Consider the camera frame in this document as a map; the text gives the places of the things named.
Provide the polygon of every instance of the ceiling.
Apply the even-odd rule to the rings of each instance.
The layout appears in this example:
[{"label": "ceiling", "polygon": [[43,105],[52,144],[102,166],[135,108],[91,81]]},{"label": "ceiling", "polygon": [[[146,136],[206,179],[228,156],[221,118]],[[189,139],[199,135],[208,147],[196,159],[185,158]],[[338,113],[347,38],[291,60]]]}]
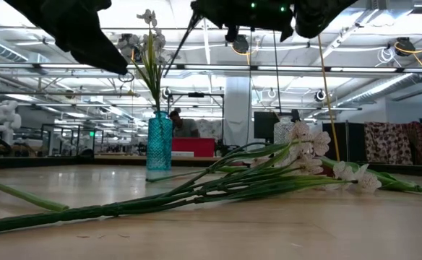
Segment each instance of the ceiling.
[{"label": "ceiling", "polygon": [[[166,49],[174,52],[178,43],[185,33],[189,23],[191,9],[190,0],[112,0],[111,8],[99,12],[100,26],[103,32],[113,43],[122,33],[133,33],[143,35],[147,33],[147,25],[143,20],[137,19],[136,14],[142,14],[146,9],[155,10],[158,20],[158,27],[163,29],[167,40]],[[415,56],[389,59],[383,49],[388,43],[394,44],[398,37],[408,37],[414,44],[417,51],[422,51],[422,14],[404,13],[399,17],[392,17],[386,10],[375,11],[373,19],[364,21],[365,14],[371,14],[360,8],[349,8],[340,14],[330,26],[321,34],[322,48],[324,51],[325,66],[357,66],[357,67],[418,67]],[[358,19],[362,24],[359,28],[354,27]],[[204,23],[200,22],[196,30],[193,30],[188,37],[183,50],[180,52],[181,59],[176,64],[209,64],[209,65],[251,65],[274,66],[275,57],[279,66],[319,66],[319,41],[302,38],[296,33],[285,42],[278,42],[280,33],[275,35],[270,31],[256,30],[250,32],[242,28],[241,34],[247,37],[254,50],[251,58],[245,55],[238,55],[231,45],[226,45],[224,35],[226,30],[219,30],[207,22],[206,30]],[[43,30],[36,28],[19,12],[11,8],[4,1],[0,1],[0,43],[7,48],[13,48],[18,53],[29,56],[31,53],[39,53],[46,57],[52,64],[73,64],[76,61],[69,53],[65,53],[53,44],[53,38]],[[422,52],[416,54],[422,59]],[[0,62],[10,62],[0,57]],[[152,115],[148,108],[151,104],[151,96],[145,87],[144,82],[134,80],[124,84],[116,77],[107,79],[99,71],[98,78],[93,77],[72,77],[72,72],[88,73],[84,69],[48,70],[50,76],[42,77],[39,74],[31,74],[24,69],[0,69],[0,76],[12,78],[14,82],[0,80],[1,91],[30,91],[38,90],[44,92],[64,92],[74,90],[75,92],[96,92],[97,95],[112,94],[97,100],[105,104],[135,104],[145,105],[144,108],[119,108],[124,115],[143,119]],[[162,86],[173,93],[203,92],[220,94],[225,92],[226,78],[234,77],[237,74],[229,74],[226,71],[171,71],[169,77],[163,79]],[[65,77],[52,77],[65,74]],[[280,85],[280,101],[282,106],[315,106],[323,107],[325,104],[317,103],[314,100],[314,93],[323,89],[324,81],[322,73],[293,72],[284,73],[276,77],[275,71],[270,73],[259,73],[255,71],[251,76],[251,87],[253,90],[253,104],[255,106],[277,106],[278,98],[274,97],[277,85]],[[247,71],[242,72],[240,77],[248,77]],[[367,84],[377,79],[391,78],[394,74],[380,73],[342,73],[327,74],[327,86],[332,93],[332,100],[341,100],[352,92],[360,91]],[[140,97],[117,96],[114,93],[126,93],[128,90],[140,94]],[[36,96],[35,103],[84,103],[90,100],[90,96],[81,95],[74,99],[64,96]],[[212,98],[182,97],[176,102],[176,107],[183,107],[190,116],[220,116],[219,100]],[[188,105],[207,105],[206,108],[190,108]],[[54,107],[58,111],[70,111],[70,108]],[[78,113],[86,113],[94,118],[107,118],[105,113],[100,113],[97,108],[78,108]]]}]

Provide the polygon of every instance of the red box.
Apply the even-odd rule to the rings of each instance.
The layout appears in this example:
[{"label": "red box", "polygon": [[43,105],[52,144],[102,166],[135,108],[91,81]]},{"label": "red box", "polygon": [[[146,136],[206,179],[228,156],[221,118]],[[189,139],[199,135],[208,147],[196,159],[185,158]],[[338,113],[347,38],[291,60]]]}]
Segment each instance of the red box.
[{"label": "red box", "polygon": [[173,152],[193,152],[194,157],[214,157],[213,138],[173,138]]}]

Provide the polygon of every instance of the white robot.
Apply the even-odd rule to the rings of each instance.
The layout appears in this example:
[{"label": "white robot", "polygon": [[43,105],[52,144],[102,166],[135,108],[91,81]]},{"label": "white robot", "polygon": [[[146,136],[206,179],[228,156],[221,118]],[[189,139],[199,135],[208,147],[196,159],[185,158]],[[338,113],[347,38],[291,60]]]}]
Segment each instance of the white robot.
[{"label": "white robot", "polygon": [[17,106],[17,101],[13,100],[2,101],[0,105],[0,133],[7,144],[13,144],[14,129],[22,126],[22,118],[15,113]]}]

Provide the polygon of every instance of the clear vase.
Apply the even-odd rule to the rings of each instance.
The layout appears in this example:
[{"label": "clear vase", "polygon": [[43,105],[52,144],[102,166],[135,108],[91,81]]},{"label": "clear vase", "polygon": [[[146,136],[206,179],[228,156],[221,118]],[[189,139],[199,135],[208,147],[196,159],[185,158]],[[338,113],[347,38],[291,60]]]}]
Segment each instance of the clear vase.
[{"label": "clear vase", "polygon": [[171,169],[171,150],[173,143],[173,122],[164,111],[155,112],[148,121],[147,170],[164,171]]},{"label": "clear vase", "polygon": [[[281,117],[280,122],[274,125],[274,144],[289,144],[291,141],[289,133],[294,126],[295,124],[291,122],[290,117]],[[285,166],[291,161],[291,156],[287,155],[277,166]]]}]

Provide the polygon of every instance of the wooden table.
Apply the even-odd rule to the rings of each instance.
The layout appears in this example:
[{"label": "wooden table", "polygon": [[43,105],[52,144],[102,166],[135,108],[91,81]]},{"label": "wooden table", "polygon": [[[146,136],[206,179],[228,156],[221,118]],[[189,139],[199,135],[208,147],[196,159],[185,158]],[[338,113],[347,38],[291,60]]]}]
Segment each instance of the wooden table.
[{"label": "wooden table", "polygon": [[[0,170],[0,181],[81,207],[168,191],[188,180],[146,184],[145,174],[135,166],[70,165]],[[399,178],[422,185],[422,177]],[[38,212],[0,192],[0,217]],[[0,233],[0,259],[422,260],[422,195],[302,191],[18,230]]]}]

